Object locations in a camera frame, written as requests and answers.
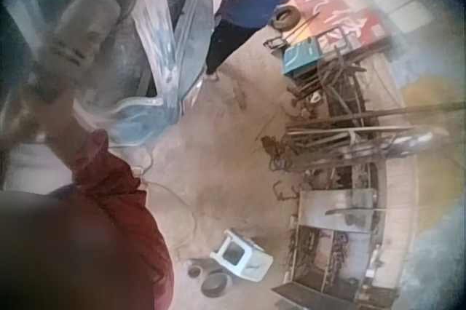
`black tire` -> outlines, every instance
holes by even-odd
[[[289,31],[298,25],[301,13],[294,6],[284,6],[275,10],[270,25],[278,31]]]

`debris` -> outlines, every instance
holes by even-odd
[[[346,232],[335,231],[333,235],[330,263],[328,265],[327,275],[324,282],[325,287],[332,287],[335,279],[338,277],[347,256],[347,245],[349,241],[350,238]]]

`car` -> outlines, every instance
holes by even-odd
[[[9,99],[14,101],[12,91],[31,69],[37,37],[57,25],[70,1],[3,0],[2,132],[9,126],[4,114]],[[214,27],[213,0],[134,2],[128,5],[131,15],[121,19],[101,44],[87,78],[78,83],[74,101],[77,118],[90,128],[105,129],[111,146],[144,145],[194,106]],[[50,166],[50,172],[56,171],[56,159],[45,149],[43,137],[39,133],[11,153],[1,154],[5,182],[22,182],[20,178],[29,178],[26,172],[32,167]]]

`cable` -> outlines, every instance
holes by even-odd
[[[193,239],[194,235],[196,234],[196,230],[197,230],[197,220],[196,220],[196,217],[194,216],[194,212],[193,210],[191,209],[191,207],[189,206],[189,204],[187,204],[181,197],[179,197],[179,195],[176,194],[176,192],[174,192],[173,190],[171,190],[170,188],[168,188],[167,186],[165,185],[162,185],[162,184],[159,184],[159,183],[155,183],[154,181],[150,181],[150,180],[147,180],[147,179],[144,179],[144,175],[152,168],[152,166],[154,165],[154,158],[152,156],[150,156],[151,158],[151,163],[150,165],[141,171],[141,173],[139,175],[137,175],[140,179],[141,179],[141,183],[142,184],[149,184],[149,185],[153,185],[153,186],[158,186],[160,188],[163,188],[164,190],[166,190],[166,192],[168,192],[169,194],[173,195],[183,206],[185,206],[188,211],[189,211],[189,214],[192,218],[192,221],[193,221],[193,228],[192,228],[192,231],[189,233],[189,235],[180,243],[178,243],[175,247],[171,247],[171,250],[178,250],[186,245],[189,245],[190,241]]]

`red sign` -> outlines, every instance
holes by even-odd
[[[313,36],[339,25],[347,35],[352,49],[364,47],[388,36],[377,15],[370,9],[354,12],[345,0],[293,1],[304,19],[319,12],[317,18],[308,24]],[[330,45],[332,41],[339,41],[342,38],[340,31],[332,31],[325,37],[328,37]]]

